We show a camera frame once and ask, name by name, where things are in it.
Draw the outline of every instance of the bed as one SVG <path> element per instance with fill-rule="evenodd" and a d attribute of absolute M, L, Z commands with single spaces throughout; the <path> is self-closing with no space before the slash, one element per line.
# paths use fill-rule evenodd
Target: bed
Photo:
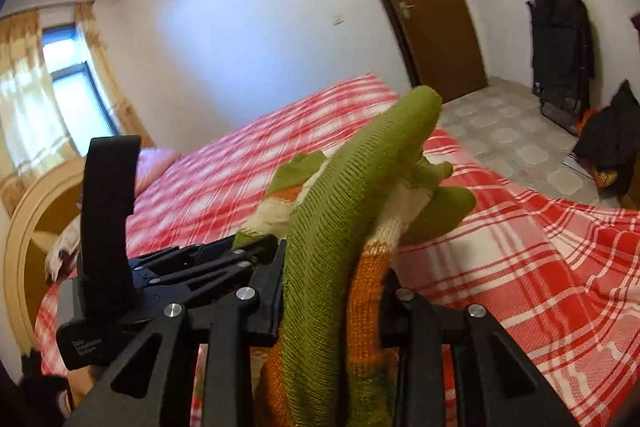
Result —
<path fill-rule="evenodd" d="M 336 150 L 396 99 L 375 76 L 354 78 L 176 159 L 136 198 L 127 254 L 234 233 L 278 165 L 298 152 Z M 401 282 L 437 304 L 486 306 L 581 425 L 606 425 L 638 379 L 639 214 L 549 200 L 480 165 L 440 129 L 424 149 L 428 159 L 455 165 L 447 183 L 470 188 L 478 204 L 446 237 L 399 251 Z M 42 266 L 26 257 L 5 277 L 22 280 L 23 293 L 42 293 L 28 287 L 37 279 L 29 270 L 41 274 Z M 43 373 L 64 375 L 55 344 L 58 288 L 46 289 L 27 337 L 42 353 Z M 450 367 L 446 381 L 452 413 Z"/>

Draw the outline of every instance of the red plaid bedsheet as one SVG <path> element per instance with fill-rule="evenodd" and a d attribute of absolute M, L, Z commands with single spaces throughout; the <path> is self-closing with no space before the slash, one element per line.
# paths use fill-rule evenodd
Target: red plaid bedsheet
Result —
<path fill-rule="evenodd" d="M 298 152 L 335 150 L 396 98 L 375 76 L 355 78 L 185 156 L 136 200 L 128 255 L 230 235 L 278 165 Z M 398 253 L 402 283 L 438 304 L 486 306 L 581 425 L 604 426 L 638 377 L 639 214 L 549 200 L 478 165 L 441 130 L 425 150 L 456 166 L 448 183 L 469 187 L 478 205 L 446 237 Z M 43 299 L 35 331 L 43 372 L 64 375 L 57 289 Z M 452 406 L 450 367 L 446 377 Z"/>

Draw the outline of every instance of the tiled floor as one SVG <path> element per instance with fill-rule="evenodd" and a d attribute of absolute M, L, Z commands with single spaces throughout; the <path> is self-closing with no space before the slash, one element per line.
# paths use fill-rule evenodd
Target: tiled floor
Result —
<path fill-rule="evenodd" d="M 446 103 L 440 125 L 476 158 L 506 178 L 547 196 L 619 206 L 593 181 L 562 165 L 576 138 L 540 115 L 526 86 L 492 78 L 489 87 Z"/>

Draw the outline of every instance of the beige curtain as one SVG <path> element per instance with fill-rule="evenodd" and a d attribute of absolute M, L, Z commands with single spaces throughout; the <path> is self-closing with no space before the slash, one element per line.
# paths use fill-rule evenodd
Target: beige curtain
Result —
<path fill-rule="evenodd" d="M 87 63 L 111 119 L 121 134 L 138 134 L 142 137 L 142 147 L 155 147 L 111 69 L 106 46 L 100 39 L 94 9 L 88 3 L 78 3 L 74 7 L 74 16 L 78 35 L 88 54 Z"/>
<path fill-rule="evenodd" d="M 9 215 L 49 169 L 78 156 L 42 53 L 37 10 L 0 20 L 0 198 Z"/>

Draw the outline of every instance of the silver rivet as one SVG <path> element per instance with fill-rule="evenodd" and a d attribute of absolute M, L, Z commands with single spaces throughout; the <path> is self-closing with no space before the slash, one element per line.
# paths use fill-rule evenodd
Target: silver rivet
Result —
<path fill-rule="evenodd" d="M 399 301 L 409 302 L 414 300 L 414 297 L 415 297 L 415 293 L 413 292 L 413 290 L 410 290 L 409 288 L 398 288 L 396 290 L 396 298 Z"/>
<path fill-rule="evenodd" d="M 181 313 L 182 313 L 182 306 L 180 306 L 180 304 L 177 304 L 175 302 L 171 304 L 167 304 L 167 306 L 164 308 L 164 314 L 167 317 L 177 317 Z"/>
<path fill-rule="evenodd" d="M 471 304 L 468 309 L 469 315 L 476 319 L 481 319 L 486 315 L 486 308 L 480 304 Z"/>
<path fill-rule="evenodd" d="M 238 297 L 241 301 L 248 301 L 249 299 L 253 299 L 255 296 L 255 290 L 250 286 L 245 286 L 240 288 L 236 292 L 236 297 Z"/>

